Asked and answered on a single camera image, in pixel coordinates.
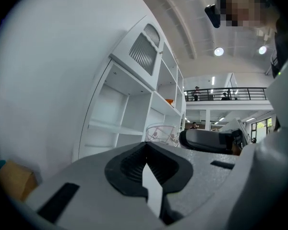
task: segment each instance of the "shelf compartment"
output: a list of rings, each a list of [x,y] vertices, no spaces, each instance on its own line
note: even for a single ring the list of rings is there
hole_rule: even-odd
[[[180,115],[180,113],[174,107],[172,107],[158,92],[153,92],[151,108],[164,115]]]
[[[160,72],[158,77],[157,86],[174,84],[176,80],[164,61],[161,61]]]
[[[118,133],[118,134],[125,134],[125,135],[143,135],[142,131],[134,130],[131,128],[126,128],[123,126],[118,126],[106,122],[102,122],[99,120],[90,120],[89,124],[89,129],[97,129],[97,130],[102,130],[106,131],[109,133]]]
[[[170,72],[172,73],[174,80],[176,81],[177,80],[177,63],[166,43],[164,43],[164,46],[163,46],[162,60],[164,61],[164,63],[166,64]]]
[[[123,127],[144,131],[152,94],[130,96],[121,125]]]
[[[116,63],[113,64],[105,85],[127,96],[151,93],[149,88]]]
[[[92,111],[91,119],[120,126],[128,97],[103,85]]]
[[[165,118],[164,114],[156,111],[153,108],[150,108],[148,116],[147,116],[146,127],[152,124],[164,123],[164,118]]]
[[[176,103],[176,86],[176,84],[161,85],[158,86],[157,92],[163,97],[163,99],[171,99]]]
[[[180,90],[183,90],[183,77],[179,68],[177,68],[177,85]]]
[[[183,98],[183,94],[179,86],[177,85],[176,109],[180,113],[181,113],[181,108],[182,108],[182,98]]]
[[[122,147],[134,143],[140,143],[141,141],[144,141],[143,135],[141,136],[131,136],[131,135],[125,135],[125,134],[119,134],[119,138],[117,141],[117,147]]]

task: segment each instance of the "black rubber mount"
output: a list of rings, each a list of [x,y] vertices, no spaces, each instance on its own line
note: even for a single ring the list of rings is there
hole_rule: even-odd
[[[234,142],[233,136],[228,136],[228,135],[222,135],[219,134],[219,140],[220,143],[224,144],[226,143],[226,149],[218,149],[218,148],[212,148],[212,147],[199,147],[194,144],[190,144],[186,138],[186,133],[188,129],[182,131],[179,135],[179,142],[189,150],[195,150],[195,151],[202,151],[202,152],[210,152],[210,153],[221,153],[221,154],[232,154],[232,143]]]
[[[193,176],[193,167],[186,159],[152,142],[142,142],[111,159],[105,167],[105,176],[123,195],[147,200],[148,191],[142,186],[146,164],[163,188],[159,218],[167,225],[181,219],[183,216],[179,212],[170,209],[166,194],[181,191]]]

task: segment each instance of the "balcony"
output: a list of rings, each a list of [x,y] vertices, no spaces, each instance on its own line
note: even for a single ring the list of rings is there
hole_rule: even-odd
[[[188,110],[272,110],[266,88],[211,88],[184,91]]]

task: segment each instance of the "orange object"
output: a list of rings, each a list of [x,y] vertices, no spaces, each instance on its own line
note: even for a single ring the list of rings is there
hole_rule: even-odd
[[[165,99],[170,105],[172,105],[173,101],[172,99]]]
[[[33,171],[11,160],[0,169],[0,184],[8,196],[20,201],[37,187]]]

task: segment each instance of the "railing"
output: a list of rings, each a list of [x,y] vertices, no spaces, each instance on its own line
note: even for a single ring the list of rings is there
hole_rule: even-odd
[[[266,88],[215,88],[184,91],[187,102],[268,100]]]

